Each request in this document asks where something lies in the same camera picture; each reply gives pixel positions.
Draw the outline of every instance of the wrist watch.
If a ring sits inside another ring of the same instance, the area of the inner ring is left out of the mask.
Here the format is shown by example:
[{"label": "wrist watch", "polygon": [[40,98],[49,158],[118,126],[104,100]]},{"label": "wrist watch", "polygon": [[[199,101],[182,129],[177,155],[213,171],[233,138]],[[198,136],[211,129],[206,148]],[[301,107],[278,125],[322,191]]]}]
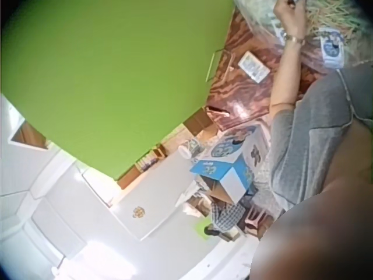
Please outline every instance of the wrist watch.
[{"label": "wrist watch", "polygon": [[294,37],[292,35],[289,35],[287,33],[285,33],[284,39],[285,39],[285,41],[292,41],[292,42],[301,44],[301,46],[304,46],[304,44],[305,44],[305,39],[299,39],[299,38],[296,38],[296,37]]}]

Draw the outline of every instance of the green surface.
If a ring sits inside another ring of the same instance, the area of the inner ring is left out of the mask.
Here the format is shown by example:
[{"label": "green surface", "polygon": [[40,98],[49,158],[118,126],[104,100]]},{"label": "green surface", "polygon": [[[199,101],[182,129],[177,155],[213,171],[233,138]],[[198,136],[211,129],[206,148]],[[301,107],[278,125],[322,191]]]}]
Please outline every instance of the green surface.
[{"label": "green surface", "polygon": [[211,224],[212,221],[210,218],[202,218],[194,227],[196,232],[200,237],[202,237],[205,240],[208,240],[211,238],[211,236],[205,235],[205,227]]},{"label": "green surface", "polygon": [[205,103],[232,0],[28,1],[2,33],[2,93],[117,178]]}]

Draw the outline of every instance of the plaid shirt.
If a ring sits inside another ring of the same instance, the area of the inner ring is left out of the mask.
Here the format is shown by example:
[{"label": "plaid shirt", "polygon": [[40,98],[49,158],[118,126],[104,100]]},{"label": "plaid shirt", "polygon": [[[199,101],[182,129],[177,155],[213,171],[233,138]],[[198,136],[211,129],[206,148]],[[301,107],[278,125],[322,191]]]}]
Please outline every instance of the plaid shirt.
[{"label": "plaid shirt", "polygon": [[230,205],[225,203],[221,209],[216,203],[211,203],[212,222],[214,228],[219,232],[228,232],[242,218],[245,213],[245,208],[240,205]]}]

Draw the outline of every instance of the blue and white box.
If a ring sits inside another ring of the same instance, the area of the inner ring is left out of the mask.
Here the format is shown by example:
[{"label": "blue and white box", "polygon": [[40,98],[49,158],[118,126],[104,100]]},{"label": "blue and white box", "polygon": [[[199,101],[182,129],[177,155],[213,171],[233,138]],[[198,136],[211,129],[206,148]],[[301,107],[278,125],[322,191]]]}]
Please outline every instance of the blue and white box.
[{"label": "blue and white box", "polygon": [[268,150],[260,125],[241,125],[228,130],[203,154],[191,172],[219,182],[236,204],[247,191],[254,194],[249,188]]}]

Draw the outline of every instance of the clear plastic bag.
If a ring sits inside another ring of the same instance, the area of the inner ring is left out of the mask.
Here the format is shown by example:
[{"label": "clear plastic bag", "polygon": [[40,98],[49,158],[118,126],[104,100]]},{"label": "clear plastic bag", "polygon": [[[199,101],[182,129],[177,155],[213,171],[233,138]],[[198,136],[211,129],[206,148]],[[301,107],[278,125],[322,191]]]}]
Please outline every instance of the clear plastic bag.
[{"label": "clear plastic bag", "polygon": [[[274,52],[282,53],[284,30],[273,14],[276,0],[235,0],[235,3],[253,34]],[[325,73],[331,68],[372,60],[373,28],[354,1],[308,1],[307,18],[308,35],[302,48],[304,64]]]}]

